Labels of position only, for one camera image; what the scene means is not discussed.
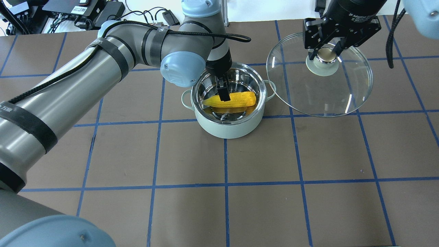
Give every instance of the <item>electronic device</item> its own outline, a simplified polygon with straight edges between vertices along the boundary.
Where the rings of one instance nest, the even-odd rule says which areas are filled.
[[[49,0],[43,10],[49,17],[56,18],[59,14],[67,14],[68,20],[74,21],[78,16],[79,22],[94,20],[104,9],[105,0],[90,0],[87,6],[80,6],[81,0]]]
[[[95,29],[100,29],[102,24],[114,16],[122,16],[125,11],[125,5],[121,2],[107,1],[105,8],[100,12],[94,21]]]
[[[21,4],[10,7],[9,11],[15,16],[24,14],[25,12],[29,14],[29,5],[26,1],[24,1]],[[7,22],[7,19],[4,16],[2,16],[2,20],[4,22]]]
[[[79,0],[79,6],[87,6],[90,3],[90,0]]]

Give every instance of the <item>black cable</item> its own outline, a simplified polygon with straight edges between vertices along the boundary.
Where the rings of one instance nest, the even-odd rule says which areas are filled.
[[[149,24],[148,18],[146,17],[146,13],[149,13],[149,15],[151,16],[151,20],[154,21],[154,18],[152,17],[151,12],[149,12],[149,11],[147,11],[147,10],[145,10],[145,11],[143,11],[143,12],[138,11],[138,10],[134,10],[134,11],[131,11],[131,12],[129,12],[129,13],[126,13],[125,15],[122,15],[121,17],[118,17],[117,15],[109,15],[109,16],[107,17],[107,21],[108,21],[108,19],[109,19],[110,17],[117,17],[116,19],[112,19],[112,20],[120,20],[121,18],[126,17],[126,16],[128,16],[128,15],[130,15],[130,14],[136,14],[136,15],[143,15],[143,17],[145,18],[146,23]]]
[[[86,24],[88,23],[88,24],[90,25],[90,26],[87,26],[87,30],[91,30],[91,29],[94,28],[94,23],[93,23],[92,20],[87,19],[87,20],[85,20],[85,23],[86,23]]]
[[[61,25],[61,23],[67,21],[67,18],[62,19],[60,22],[58,22],[53,28],[52,28],[52,33],[55,33],[56,29],[59,27],[59,25]]]
[[[126,7],[129,11],[133,12],[133,11],[128,7],[128,4],[126,3],[126,0],[125,0],[125,7]]]
[[[155,13],[155,15],[154,15],[154,18],[155,18],[155,20],[157,21],[157,14],[160,12],[160,11],[168,11],[167,9],[159,9],[159,10],[157,10],[157,12]]]
[[[388,64],[389,68],[391,68],[391,69],[394,68],[394,65],[393,65],[393,40],[394,40],[395,30],[396,30],[397,25],[401,21],[402,17],[406,13],[406,10],[402,9],[401,13],[398,15],[398,9],[399,9],[400,2],[401,2],[401,0],[397,0],[397,2],[396,2],[395,13],[393,14],[393,20],[392,20],[392,27],[390,28],[389,36],[387,37],[387,42],[386,42],[386,47],[385,47],[387,64]]]
[[[151,11],[151,10],[153,10],[153,9],[156,9],[156,8],[160,8],[160,9],[163,9],[163,10],[167,11],[167,9],[165,9],[165,8],[163,8],[163,7],[154,7],[154,8],[152,8],[152,9],[150,9],[149,11]]]
[[[58,19],[59,19],[59,17],[57,16],[56,19],[54,19],[54,20],[52,21],[52,25],[55,25],[55,22],[56,22]]]
[[[76,18],[75,18],[75,21],[73,22],[73,25],[75,26],[75,27],[79,27],[79,25],[77,25],[77,23],[78,23],[78,21],[79,21],[79,19],[81,19],[81,15],[78,15]]]
[[[146,26],[149,27],[151,29],[157,30],[158,27],[147,24],[147,23],[143,23],[143,22],[135,22],[135,21],[122,21],[122,22],[116,22],[111,24],[110,26],[108,26],[105,31],[102,33],[103,38],[105,38],[107,36],[107,33],[114,27],[122,25],[122,24],[136,24],[136,25],[142,25],[142,26]],[[217,34],[217,33],[196,33],[196,32],[178,32],[178,31],[173,31],[173,30],[169,30],[169,33],[173,33],[173,34],[181,34],[181,35],[190,35],[190,36],[211,36],[211,37],[221,37],[221,38],[227,38],[227,39],[231,39],[231,40],[236,40],[236,41],[240,41],[240,42],[250,42],[251,38],[244,36],[244,35],[239,35],[239,34]],[[16,104],[17,102],[22,101],[23,99],[29,97],[30,95],[37,93],[41,90],[43,90],[44,88],[72,75],[73,73],[77,72],[78,70],[80,70],[81,68],[83,68],[88,62],[90,62],[90,60],[96,55],[97,51],[98,51],[98,46],[96,46],[95,48],[93,48],[93,51],[90,53],[90,55],[88,55],[88,57],[82,61],[80,64],[78,64],[75,68],[25,92],[20,94],[17,97],[14,97],[12,99],[10,99],[8,102],[11,104]]]

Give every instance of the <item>glass pot lid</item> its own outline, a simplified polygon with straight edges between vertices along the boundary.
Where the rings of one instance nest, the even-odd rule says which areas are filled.
[[[279,41],[266,63],[276,95],[291,108],[317,117],[343,116],[362,106],[372,91],[371,67],[355,47],[337,57],[332,51],[336,43],[324,45],[309,60],[303,33]]]

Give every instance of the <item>blue tape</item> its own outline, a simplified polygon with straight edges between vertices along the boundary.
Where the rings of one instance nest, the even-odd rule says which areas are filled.
[[[9,52],[7,53],[6,58],[4,60],[3,66],[1,67],[0,76],[3,74],[3,70],[6,67],[6,63],[9,59],[9,56],[11,55],[12,49],[14,48],[14,45],[15,45],[15,42],[17,41],[17,38],[18,38],[18,35],[15,35],[14,41],[12,42],[12,45],[11,45],[11,48],[9,49]]]
[[[155,145],[155,160],[154,160],[154,175],[152,178],[152,191],[151,191],[151,203],[149,206],[149,220],[148,220],[148,232],[146,246],[151,246],[151,231],[152,231],[152,216],[154,213],[154,199],[155,199],[155,188],[157,183],[157,168],[158,168],[158,154],[160,148],[160,135],[162,133],[162,117],[163,117],[163,102],[165,98],[165,79],[162,80],[162,98],[160,100],[160,115],[158,119],[158,130],[157,130],[157,143]]]
[[[345,74],[345,77],[346,77],[346,82],[347,82],[348,87],[349,87],[349,91],[350,91],[350,93],[352,93],[351,83],[350,83],[349,76],[348,76],[348,73],[347,73],[347,70],[346,70],[346,67],[345,67],[344,63],[342,63],[342,67],[343,67],[343,71],[344,71],[344,74]],[[353,102],[353,104],[354,104],[354,106],[356,108],[356,103],[355,103],[355,99],[354,98],[352,98],[352,102]],[[382,207],[382,210],[383,210],[383,213],[384,213],[384,218],[385,218],[385,221],[386,221],[386,224],[387,224],[387,230],[389,231],[390,240],[392,241],[392,245],[395,246],[396,244],[395,244],[395,238],[393,236],[392,226],[390,225],[389,216],[387,215],[387,209],[386,209],[386,206],[385,206],[385,203],[384,203],[384,198],[383,198],[383,195],[382,195],[382,192],[381,192],[381,187],[380,187],[380,184],[379,184],[379,181],[378,181],[377,172],[375,170],[375,164],[374,164],[374,161],[372,159],[372,153],[371,153],[371,150],[370,150],[370,147],[369,147],[369,142],[367,141],[366,131],[364,129],[363,121],[361,120],[360,111],[357,109],[355,112],[356,112],[356,115],[358,117],[358,122],[360,123],[361,133],[363,135],[363,139],[364,139],[364,144],[366,146],[367,155],[369,157],[369,161],[370,161],[370,164],[371,164],[372,173],[374,174],[374,181],[375,181],[375,184],[377,186],[377,192],[378,192],[378,196],[380,198],[381,207]]]
[[[226,213],[226,247],[230,247],[230,227],[229,227],[229,171],[228,171],[228,157],[227,157],[227,139],[224,139],[224,200]]]
[[[3,79],[3,78],[22,78],[22,77],[37,77],[37,76],[50,76],[50,74],[40,74],[40,75],[23,75],[23,76],[0,76],[0,79]]]
[[[389,22],[387,21],[387,18],[384,18],[384,21],[385,21],[385,23],[386,23],[387,28],[390,30],[390,26],[389,26]],[[426,116],[426,118],[427,118],[428,125],[430,126],[430,129],[431,129],[431,131],[432,131],[432,134],[433,134],[433,136],[434,136],[434,138],[435,138],[435,140],[436,140],[436,145],[439,147],[439,138],[438,138],[438,135],[436,134],[436,131],[435,131],[434,127],[433,127],[433,124],[432,124],[432,122],[431,122],[431,120],[430,120],[430,116],[427,114],[427,110],[426,110],[425,105],[424,105],[424,103],[422,102],[422,99],[421,99],[421,95],[419,94],[419,92],[418,92],[417,89],[416,89],[416,86],[415,86],[415,84],[414,84],[414,82],[413,82],[413,79],[412,79],[412,77],[411,77],[411,75],[410,75],[410,72],[409,72],[409,70],[408,70],[408,68],[407,68],[407,65],[406,65],[406,63],[405,63],[405,61],[404,61],[404,59],[403,59],[403,55],[401,54],[401,51],[399,50],[398,44],[396,43],[396,39],[393,40],[393,43],[395,44],[396,51],[398,52],[398,55],[399,55],[399,57],[401,58],[401,61],[402,61],[402,63],[403,63],[404,70],[406,71],[406,74],[407,74],[407,76],[408,76],[408,78],[409,78],[409,81],[410,81],[410,84],[412,85],[412,88],[413,88],[413,90],[414,90],[414,92],[415,92],[415,94],[416,94],[416,97],[417,97],[417,99],[418,99],[418,101],[419,101],[419,104],[421,105],[421,108],[422,108],[422,110],[423,110],[424,113],[425,113],[425,116]]]
[[[62,39],[61,48],[59,49],[58,56],[55,61],[54,69],[52,73],[55,73],[56,67],[58,66],[59,58],[61,57],[62,49],[64,48],[65,39],[67,38],[67,33],[64,33],[64,38]]]
[[[281,33],[279,31],[279,25],[278,25],[277,21],[274,21],[274,24],[276,25],[277,39],[280,41],[281,40]],[[287,92],[288,103],[291,105],[290,89],[288,87],[289,83],[288,83],[288,78],[287,78],[287,70],[285,67],[285,55],[284,55],[284,50],[283,50],[282,45],[281,45],[281,56],[282,56],[282,63],[283,63],[282,66],[284,69],[285,88],[286,88],[286,92]],[[309,216],[308,216],[308,205],[306,202],[305,185],[303,184],[302,166],[300,164],[299,146],[297,144],[297,135],[296,135],[296,128],[295,128],[295,123],[294,123],[294,114],[293,114],[293,110],[291,109],[291,107],[289,107],[289,111],[290,111],[290,117],[291,117],[291,127],[293,129],[293,138],[294,138],[294,146],[295,146],[295,151],[296,151],[297,168],[299,170],[299,177],[300,177],[300,183],[301,183],[300,188],[302,191],[303,210],[305,213],[306,230],[308,232],[308,242],[309,242],[310,246],[313,246],[313,238],[311,236],[311,226],[309,223]]]
[[[404,182],[404,181],[434,181],[439,177],[411,177],[411,178],[378,178],[379,182]],[[227,183],[228,187],[237,186],[270,186],[270,185],[314,185],[314,184],[349,184],[349,183],[371,183],[376,182],[374,178],[369,179],[343,179],[343,180],[308,180],[308,181],[277,181],[277,182],[235,182]],[[211,184],[182,184],[182,185],[156,185],[156,189],[177,189],[177,188],[204,188],[204,187],[225,187],[226,183]],[[114,187],[86,187],[85,191],[94,190],[130,190],[130,189],[152,189],[151,185],[143,186],[114,186]],[[22,189],[22,192],[51,192],[51,191],[81,191],[82,188],[39,188]]]
[[[82,185],[82,188],[81,188],[81,195],[79,196],[78,210],[76,211],[76,216],[78,216],[78,217],[79,217],[79,214],[81,213],[82,202],[83,202],[83,199],[84,199],[85,185],[87,183],[88,170],[90,169],[91,156],[92,156],[92,153],[93,153],[94,142],[96,140],[97,128],[99,126],[98,123],[99,123],[99,118],[101,116],[101,110],[102,110],[102,103],[103,103],[103,101],[104,101],[104,99],[102,98],[101,101],[99,102],[99,108],[97,110],[96,123],[94,125],[93,137],[91,139],[90,150],[89,150],[89,153],[88,153],[87,165],[86,165],[86,168],[85,168],[84,180],[83,180],[83,185]]]

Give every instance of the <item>corn cob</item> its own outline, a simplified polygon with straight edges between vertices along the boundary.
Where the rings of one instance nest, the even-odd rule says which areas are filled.
[[[215,95],[204,100],[203,104],[219,108],[247,107],[256,104],[256,95],[249,91],[231,93],[229,101],[221,101],[220,96]]]

